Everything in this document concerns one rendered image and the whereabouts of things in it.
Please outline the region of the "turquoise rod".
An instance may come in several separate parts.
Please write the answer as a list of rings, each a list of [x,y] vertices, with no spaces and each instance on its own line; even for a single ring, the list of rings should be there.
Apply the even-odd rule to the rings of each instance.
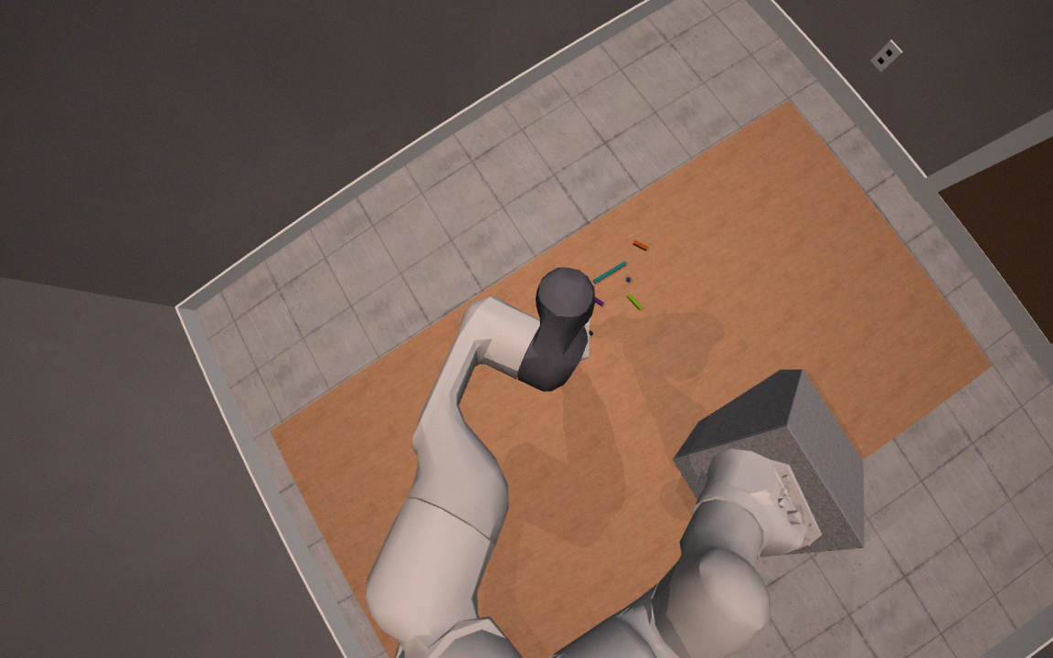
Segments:
[[[603,273],[601,276],[599,276],[599,278],[596,278],[596,279],[593,280],[594,284],[596,284],[598,281],[601,281],[603,278],[607,278],[607,276],[611,275],[612,273],[615,273],[617,270],[622,268],[625,265],[627,265],[627,263],[624,261],[624,262],[620,263],[620,265],[617,265],[614,268],[611,268],[611,270],[607,271],[607,273]]]

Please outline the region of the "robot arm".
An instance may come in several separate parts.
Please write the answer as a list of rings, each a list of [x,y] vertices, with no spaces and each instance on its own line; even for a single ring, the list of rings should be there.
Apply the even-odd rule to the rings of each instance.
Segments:
[[[588,276],[547,273],[536,304],[540,320],[500,297],[472,302],[428,395],[412,437],[415,480],[367,575],[369,615],[399,641],[396,658],[523,658],[492,616],[479,617],[477,590],[505,521],[508,483],[459,404],[479,364],[545,392],[589,358],[596,292]],[[737,448],[713,455],[675,565],[552,658],[742,653],[771,618],[757,559],[820,536],[790,465]]]

